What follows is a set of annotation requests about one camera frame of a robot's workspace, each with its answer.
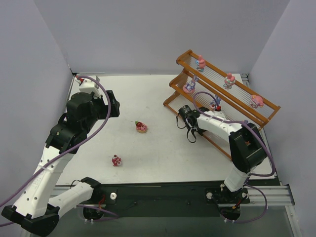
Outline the small purple bunny cupcake toy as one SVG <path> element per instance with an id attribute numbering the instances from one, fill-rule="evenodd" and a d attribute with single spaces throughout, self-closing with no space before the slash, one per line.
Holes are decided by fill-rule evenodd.
<path id="1" fill-rule="evenodd" d="M 214 96 L 214 99 L 211 101 L 209 109 L 211 111 L 220 111 L 221 106 L 220 106 L 221 98 L 218 95 Z"/>

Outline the purple bunny sitting donut toy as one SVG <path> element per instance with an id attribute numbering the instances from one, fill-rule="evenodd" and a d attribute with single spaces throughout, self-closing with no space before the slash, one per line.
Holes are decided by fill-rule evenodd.
<path id="1" fill-rule="evenodd" d="M 187 94 L 192 94 L 196 89 L 196 82 L 198 81 L 198 77 L 196 75 L 193 76 L 193 79 L 186 82 L 186 84 L 182 87 L 183 91 Z"/>

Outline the strawberry bear donut toy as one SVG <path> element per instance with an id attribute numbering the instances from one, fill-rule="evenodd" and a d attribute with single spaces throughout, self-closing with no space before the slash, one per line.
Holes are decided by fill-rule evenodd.
<path id="1" fill-rule="evenodd" d="M 140 121 L 136 121 L 135 126 L 136 126 L 136 131 L 139 133 L 146 133 L 148 130 L 147 125 L 145 125 L 144 123 Z"/>

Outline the red bear cake toy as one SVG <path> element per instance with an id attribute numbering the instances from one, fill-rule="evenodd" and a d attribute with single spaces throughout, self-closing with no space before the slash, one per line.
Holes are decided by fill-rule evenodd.
<path id="1" fill-rule="evenodd" d="M 114 167 L 122 166 L 122 160 L 119 156 L 113 155 L 111 160 Z"/>

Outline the pink pig clear cup toy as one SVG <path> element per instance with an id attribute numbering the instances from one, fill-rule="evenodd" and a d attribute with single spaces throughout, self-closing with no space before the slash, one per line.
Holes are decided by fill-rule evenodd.
<path id="1" fill-rule="evenodd" d="M 235 84 L 235 82 L 236 82 L 235 76 L 233 76 L 232 73 L 228 73 L 227 76 L 226 76 L 225 79 L 224 79 L 224 85 L 223 85 L 223 87 L 224 87 L 225 89 L 227 89 L 227 90 L 228 90 L 228 89 L 231 89 L 232 86 Z"/>

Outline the pink pig bow toy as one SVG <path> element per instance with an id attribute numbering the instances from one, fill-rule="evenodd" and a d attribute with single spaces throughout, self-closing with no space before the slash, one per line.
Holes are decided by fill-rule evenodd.
<path id="1" fill-rule="evenodd" d="M 263 99 L 259 95 L 251 95 L 249 104 L 252 108 L 255 108 L 255 109 L 258 107 L 261 108 L 264 106 Z"/>

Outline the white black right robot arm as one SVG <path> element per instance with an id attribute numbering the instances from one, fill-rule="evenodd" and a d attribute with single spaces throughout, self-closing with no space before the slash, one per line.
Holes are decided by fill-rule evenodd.
<path id="1" fill-rule="evenodd" d="M 208 131 L 229 143 L 231 160 L 234 164 L 224 187 L 230 192 L 240 190 L 250 173 L 267 157 L 266 148 L 257 126 L 227 120 L 223 112 L 209 111 L 203 107 L 191 110 L 184 105 L 178 111 L 186 128 L 203 134 Z"/>

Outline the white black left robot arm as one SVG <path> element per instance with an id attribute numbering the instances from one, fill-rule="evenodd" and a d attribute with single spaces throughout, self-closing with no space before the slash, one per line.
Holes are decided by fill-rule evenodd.
<path id="1" fill-rule="evenodd" d="M 90 139 L 88 133 L 94 124 L 118 116 L 119 102 L 111 90 L 105 97 L 94 92 L 72 95 L 66 113 L 50 131 L 33 176 L 18 189 L 21 196 L 12 205 L 8 204 L 10 197 L 1 203 L 2 216 L 37 236 L 50 235 L 65 213 L 91 199 L 100 186 L 98 181 L 86 177 L 73 188 L 51 197 L 60 175 L 79 147 Z"/>

